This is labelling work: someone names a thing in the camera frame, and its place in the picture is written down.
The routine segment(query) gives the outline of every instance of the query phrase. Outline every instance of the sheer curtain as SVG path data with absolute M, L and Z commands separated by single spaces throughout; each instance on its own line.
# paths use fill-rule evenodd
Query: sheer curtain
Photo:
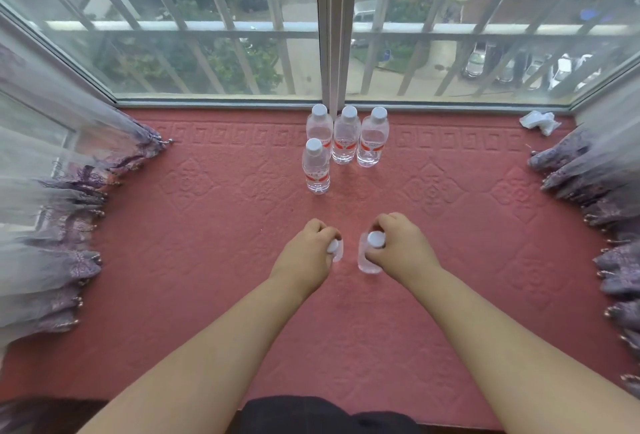
M 77 324 L 81 286 L 100 272 L 91 232 L 104 216 L 109 188 L 168 143 L 69 85 L 11 38 L 6 42 L 0 44 L 0 349 Z
M 594 259 L 601 290 L 615 303 L 605 316 L 640 359 L 640 90 L 600 103 L 556 146 L 534 152 L 529 166 L 546 173 L 542 190 L 580 206 L 584 222 L 607 237 Z M 640 399 L 640 376 L 624 374 Z

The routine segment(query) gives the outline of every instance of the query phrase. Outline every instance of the railing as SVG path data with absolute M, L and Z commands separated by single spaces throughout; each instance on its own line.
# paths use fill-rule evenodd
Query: railing
M 128 56 L 116 43 L 123 35 L 132 36 L 137 43 L 142 45 L 158 65 L 168 74 L 181 94 L 173 94 L 172 98 L 197 98 L 202 99 L 202 92 L 195 92 L 185 82 L 182 76 L 172 66 L 169 59 L 163 54 L 146 35 L 170 35 L 180 34 L 181 40 L 186 43 L 189 51 L 195 59 L 200 72 L 208 81 L 208 93 L 212 101 L 224 102 L 225 105 L 234 101 L 247 105 L 247 96 L 228 92 L 221 82 L 219 75 L 212 68 L 209 59 L 204 54 L 198 38 L 201 35 L 214 35 L 229 39 L 229 45 L 236 55 L 242 74 L 246 81 L 248 91 L 261 99 L 265 96 L 259 88 L 256 77 L 248 59 L 248 49 L 242 39 L 274 39 L 276 42 L 277 58 L 284 77 L 284 86 L 280 89 L 281 99 L 301 99 L 315 101 L 317 98 L 300 94 L 296 95 L 296 76 L 292 69 L 290 49 L 288 42 L 296 40 L 319 40 L 321 94 L 324 101 L 335 114 L 341 108 L 347 95 L 353 99 L 366 101 L 379 99 L 376 92 L 370 96 L 372 77 L 377 65 L 377 56 L 384 42 L 414 42 L 411 58 L 408 59 L 406 68 L 398 82 L 397 90 L 380 100 L 391 103 L 442 103 L 449 102 L 485 102 L 501 103 L 503 105 L 517 105 L 518 103 L 535 104 L 561 104 L 567 105 L 576 87 L 585 82 L 589 76 L 600 69 L 601 78 L 590 82 L 581 91 L 585 94 L 589 89 L 597 89 L 600 82 L 604 81 L 606 74 L 611 74 L 619 65 L 611 65 L 610 61 L 615 56 L 619 61 L 626 60 L 625 65 L 634 64 L 635 60 L 629 58 L 640 50 L 640 25 L 633 24 L 608 24 L 605 22 L 611 10 L 619 8 L 625 0 L 601 0 L 598 7 L 602 10 L 590 18 L 587 22 L 576 24 L 549 24 L 545 23 L 548 15 L 566 0 L 546 0 L 532 15 L 530 23 L 508 24 L 490 23 L 500 4 L 504 0 L 490 0 L 475 23 L 441 23 L 441 12 L 447 0 L 432 0 L 427 16 L 423 23 L 395 23 L 386 21 L 390 0 L 376 0 L 372 21 L 368 23 L 353 22 L 354 0 L 317 0 L 318 22 L 315 21 L 284 21 L 282 4 L 280 0 L 267 0 L 270 21 L 235 21 L 225 0 L 213 0 L 220 15 L 219 21 L 190 21 L 186 19 L 173 0 L 161 0 L 171 21 L 138 20 L 122 0 L 109 0 L 113 8 L 124 20 L 91 20 L 71 0 L 57 0 L 66 8 L 75 19 L 69 20 L 35 20 L 28 21 L 28 25 L 36 32 L 48 36 L 52 42 L 56 42 L 59 35 L 78 35 L 87 32 L 104 36 L 108 47 L 116 54 L 116 58 L 136 82 L 138 82 L 146 94 L 139 94 L 136 98 L 148 99 L 149 97 L 167 98 L 162 89 L 156 89 L 148 77 L 131 65 Z M 362 81 L 359 91 L 348 92 L 347 80 L 349 72 L 349 54 L 351 39 L 368 42 L 366 59 L 362 70 Z M 455 42 L 454 59 L 448 69 L 444 69 L 433 84 L 433 89 L 425 89 L 417 95 L 408 96 L 408 91 L 420 65 L 424 65 L 424 56 L 428 42 L 449 41 Z M 548 74 L 551 66 L 558 59 L 571 51 L 576 45 L 584 42 L 596 42 L 599 47 L 592 58 L 575 69 L 572 74 L 548 91 L 538 92 L 533 95 L 527 92 L 532 83 Z M 505 47 L 501 58 L 491 68 L 488 68 L 482 76 L 473 83 L 455 82 L 463 68 L 467 65 L 476 43 L 492 42 Z M 524 79 L 521 85 L 508 89 L 492 90 L 492 85 L 497 77 L 505 70 L 507 65 L 518 55 L 518 52 L 529 49 L 538 44 L 551 47 L 543 65 L 533 74 Z M 70 62 L 73 59 L 57 48 L 64 58 Z M 307 58 L 305 55 L 297 55 L 296 59 Z M 92 79 L 97 86 L 110 84 L 110 79 L 96 66 L 85 64 L 86 76 Z M 460 87 L 456 95 L 446 96 L 450 86 Z M 109 97 L 114 100 L 124 101 L 114 96 L 109 89 L 106 90 Z M 133 103 L 131 96 L 126 99 Z

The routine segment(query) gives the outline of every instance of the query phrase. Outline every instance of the plastic water bottle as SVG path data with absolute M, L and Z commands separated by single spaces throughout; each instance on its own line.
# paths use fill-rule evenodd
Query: plastic water bottle
M 317 138 L 307 141 L 302 153 L 302 169 L 307 176 L 307 188 L 315 194 L 325 194 L 331 182 L 329 162 L 331 152 Z
M 361 127 L 358 110 L 353 106 L 345 106 L 342 114 L 333 124 L 333 147 L 331 150 L 333 161 L 343 165 L 353 159 L 353 156 L 356 155 Z
M 316 138 L 322 146 L 331 147 L 333 136 L 333 119 L 326 111 L 326 106 L 316 104 L 311 108 L 311 115 L 307 117 L 307 139 Z
M 388 137 L 387 110 L 384 107 L 374 107 L 371 115 L 362 120 L 362 132 L 360 133 L 360 144 L 358 144 L 358 164 L 369 168 L 378 163 Z
M 341 240 L 333 239 L 329 247 L 326 248 L 327 253 L 333 254 L 333 262 L 338 262 L 342 259 L 342 254 L 344 253 L 344 244 Z
M 384 247 L 386 239 L 385 233 L 379 230 L 374 230 L 373 232 L 360 236 L 360 244 L 358 245 L 358 269 L 366 274 L 378 274 L 382 271 L 381 267 L 367 260 L 364 253 L 370 248 Z

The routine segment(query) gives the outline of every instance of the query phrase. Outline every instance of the embossed pattern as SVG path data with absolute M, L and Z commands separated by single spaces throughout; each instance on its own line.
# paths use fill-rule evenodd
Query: embossed pattern
M 305 114 L 136 111 L 176 140 L 107 205 L 102 275 L 83 324 L 9 352 L 0 394 L 112 398 L 268 276 L 313 216 L 345 238 L 343 259 L 285 327 L 248 398 L 317 395 L 356 412 L 496 428 L 433 320 L 386 275 L 360 273 L 358 237 L 380 212 L 406 213 L 445 268 L 556 347 L 618 382 L 631 358 L 602 317 L 591 258 L 604 246 L 580 211 L 539 190 L 530 148 L 554 136 L 516 117 L 390 116 L 378 165 L 332 163 L 325 196 L 305 187 Z

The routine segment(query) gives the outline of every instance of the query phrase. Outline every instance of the metal window bars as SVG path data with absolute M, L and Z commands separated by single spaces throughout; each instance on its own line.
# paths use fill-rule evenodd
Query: metal window bars
M 317 0 L 319 22 L 308 21 L 284 21 L 282 14 L 281 0 L 267 0 L 269 7 L 270 21 L 235 21 L 229 11 L 225 0 L 213 0 L 220 14 L 221 21 L 187 21 L 181 15 L 173 0 L 161 0 L 168 13 L 173 18 L 172 21 L 142 21 L 137 20 L 132 12 L 123 4 L 121 0 L 109 0 L 113 7 L 122 15 L 124 21 L 91 21 L 84 13 L 73 6 L 69 0 L 59 0 L 77 18 L 76 21 L 36 21 L 31 26 L 39 27 L 46 35 L 69 34 L 76 32 L 90 31 L 92 33 L 105 35 L 105 41 L 110 48 L 116 52 L 118 61 L 124 70 L 140 83 L 149 93 L 155 92 L 153 86 L 140 72 L 135 70 L 127 62 L 127 58 L 118 49 L 117 40 L 113 38 L 115 34 L 131 33 L 151 55 L 160 63 L 164 71 L 171 77 L 177 88 L 186 98 L 194 94 L 187 84 L 180 77 L 178 72 L 167 61 L 160 50 L 155 47 L 151 39 L 145 38 L 145 33 L 154 35 L 175 34 L 183 35 L 185 42 L 194 55 L 199 67 L 208 78 L 211 89 L 216 94 L 213 99 L 220 98 L 225 106 L 232 105 L 233 101 L 224 100 L 225 89 L 218 76 L 213 72 L 206 56 L 204 56 L 200 44 L 197 40 L 199 32 L 204 34 L 215 34 L 218 37 L 229 38 L 233 51 L 235 52 L 240 68 L 244 74 L 249 91 L 255 97 L 260 96 L 260 89 L 256 82 L 255 74 L 251 68 L 247 56 L 247 49 L 240 39 L 262 37 L 276 40 L 278 59 L 284 75 L 284 83 L 287 93 L 290 96 L 296 94 L 294 75 L 291 67 L 291 60 L 287 41 L 289 39 L 318 39 L 320 48 L 321 86 L 322 101 L 329 107 L 332 115 L 337 114 L 346 100 L 346 83 L 349 66 L 350 41 L 351 39 L 366 40 L 369 42 L 367 58 L 364 64 L 363 79 L 360 86 L 360 94 L 366 96 L 371 86 L 372 75 L 376 65 L 376 58 L 380 44 L 383 41 L 414 41 L 415 46 L 411 58 L 408 61 L 402 82 L 398 88 L 397 96 L 405 96 L 414 78 L 420 61 L 424 58 L 426 43 L 430 41 L 454 41 L 458 43 L 455 58 L 448 68 L 446 74 L 434 91 L 432 96 L 425 95 L 424 101 L 439 101 L 438 99 L 447 90 L 457 74 L 460 73 L 477 42 L 497 41 L 509 44 L 510 47 L 501 57 L 498 64 L 492 68 L 481 80 L 477 89 L 472 93 L 473 97 L 482 95 L 493 80 L 508 65 L 508 62 L 516 56 L 519 50 L 526 48 L 535 42 L 550 42 L 556 44 L 553 54 L 545 63 L 531 76 L 529 76 L 521 89 L 511 91 L 512 101 L 516 101 L 517 95 L 535 82 L 538 78 L 548 72 L 549 68 L 558 58 L 568 51 L 577 42 L 584 39 L 606 40 L 614 37 L 616 45 L 605 50 L 596 52 L 594 58 L 587 62 L 588 65 L 581 67 L 580 72 L 576 72 L 571 79 L 562 85 L 558 85 L 553 92 L 548 95 L 551 99 L 556 99 L 567 94 L 571 94 L 577 83 L 580 83 L 581 76 L 591 75 L 599 67 L 599 62 L 611 56 L 621 48 L 627 52 L 635 50 L 638 45 L 638 29 L 630 25 L 603 24 L 605 13 L 601 12 L 595 18 L 580 25 L 555 25 L 545 23 L 549 13 L 564 0 L 548 0 L 538 15 L 533 18 L 530 24 L 503 24 L 489 23 L 500 4 L 504 0 L 490 0 L 476 23 L 437 23 L 439 13 L 445 8 L 447 0 L 432 0 L 427 17 L 423 23 L 398 23 L 386 21 L 387 7 L 389 0 L 377 0 L 373 21 L 354 22 L 353 7 L 355 0 Z M 620 4 L 622 0 L 603 0 L 610 2 L 612 6 Z M 100 74 L 97 69 L 90 68 L 90 72 L 95 74 L 100 80 L 108 83 L 108 79 Z M 253 101 L 256 106 L 264 104 L 264 101 Z M 248 102 L 242 102 L 243 107 L 247 107 Z

